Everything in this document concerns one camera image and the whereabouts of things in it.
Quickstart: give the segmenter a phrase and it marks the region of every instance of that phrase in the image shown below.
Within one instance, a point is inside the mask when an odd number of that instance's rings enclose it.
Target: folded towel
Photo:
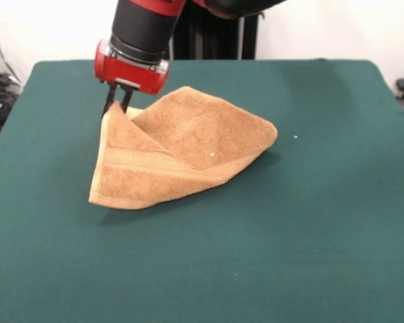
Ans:
[[[182,87],[145,110],[102,119],[89,202],[142,209],[226,183],[274,144],[269,121]]]

